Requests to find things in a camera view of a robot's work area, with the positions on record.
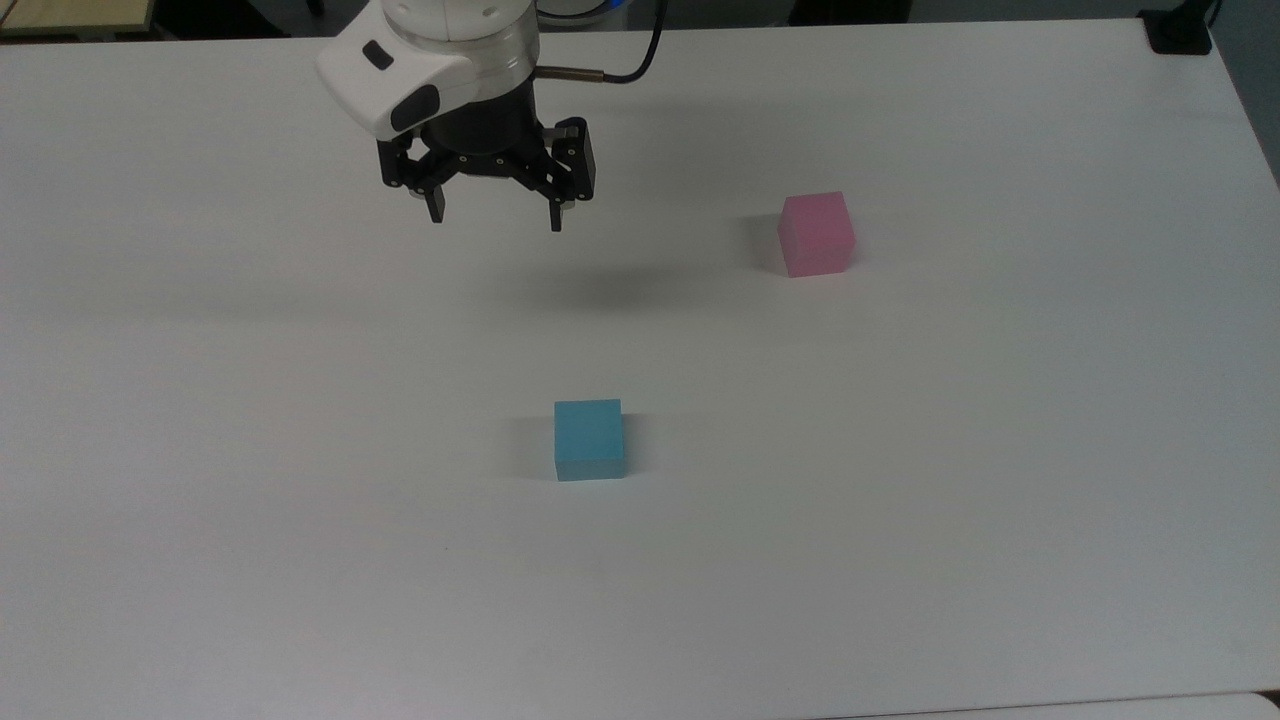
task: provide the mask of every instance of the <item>blue cube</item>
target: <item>blue cube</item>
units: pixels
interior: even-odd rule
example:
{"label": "blue cube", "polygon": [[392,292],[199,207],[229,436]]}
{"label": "blue cube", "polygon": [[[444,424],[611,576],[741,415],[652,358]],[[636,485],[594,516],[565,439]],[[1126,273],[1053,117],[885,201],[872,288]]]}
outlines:
{"label": "blue cube", "polygon": [[607,480],[627,474],[621,400],[556,404],[556,477]]}

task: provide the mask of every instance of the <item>cable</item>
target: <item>cable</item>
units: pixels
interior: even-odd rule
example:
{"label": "cable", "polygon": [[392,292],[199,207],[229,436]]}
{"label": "cable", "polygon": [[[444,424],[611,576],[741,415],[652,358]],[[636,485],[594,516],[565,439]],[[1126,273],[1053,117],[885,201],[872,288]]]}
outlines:
{"label": "cable", "polygon": [[667,22],[667,0],[658,0],[658,17],[653,20],[653,36],[649,38],[649,50],[644,54],[644,60],[640,61],[640,67],[636,68],[634,73],[625,76],[611,76],[604,73],[604,82],[612,82],[614,85],[626,85],[628,82],[635,82],[644,77],[649,72],[649,65],[653,64],[653,56],[658,53],[658,40],[662,37],[662,26]]}

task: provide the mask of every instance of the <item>table surface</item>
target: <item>table surface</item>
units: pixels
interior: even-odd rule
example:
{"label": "table surface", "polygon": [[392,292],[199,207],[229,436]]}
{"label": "table surface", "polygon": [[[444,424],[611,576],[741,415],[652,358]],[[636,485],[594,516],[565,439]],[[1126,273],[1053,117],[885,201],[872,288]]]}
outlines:
{"label": "table surface", "polygon": [[906,715],[904,720],[1280,720],[1280,710],[1256,694],[1224,694],[968,710]]}
{"label": "table surface", "polygon": [[141,32],[151,24],[155,0],[0,0],[13,12],[0,35]]}
{"label": "table surface", "polygon": [[[643,35],[556,35],[627,67]],[[547,229],[323,41],[0,47],[0,715],[768,720],[1280,684],[1280,193],[1135,20],[673,32]],[[777,274],[844,191],[844,275]],[[557,400],[635,471],[558,484]]]}

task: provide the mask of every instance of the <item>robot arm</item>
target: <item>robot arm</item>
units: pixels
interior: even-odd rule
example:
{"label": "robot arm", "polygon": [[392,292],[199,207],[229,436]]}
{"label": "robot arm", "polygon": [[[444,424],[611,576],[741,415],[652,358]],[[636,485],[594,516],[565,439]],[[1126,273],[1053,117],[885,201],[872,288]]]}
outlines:
{"label": "robot arm", "polygon": [[361,127],[390,141],[515,90],[536,63],[532,0],[372,0],[316,68]]}
{"label": "robot arm", "polygon": [[[594,195],[586,120],[534,111],[532,0],[371,0],[316,59],[338,104],[378,140],[383,182],[444,219],[456,174],[509,177],[543,195],[552,229]],[[420,142],[426,152],[415,159]]]}

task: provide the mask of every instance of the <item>cube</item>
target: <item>cube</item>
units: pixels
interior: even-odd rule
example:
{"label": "cube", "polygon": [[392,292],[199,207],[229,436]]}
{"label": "cube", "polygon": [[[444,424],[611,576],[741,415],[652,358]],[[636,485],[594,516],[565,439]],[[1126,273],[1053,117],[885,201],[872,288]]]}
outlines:
{"label": "cube", "polygon": [[556,477],[605,480],[627,474],[621,400],[556,404]]}
{"label": "cube", "polygon": [[844,192],[797,195],[782,204],[778,241],[787,277],[844,273],[854,258],[854,224]]}

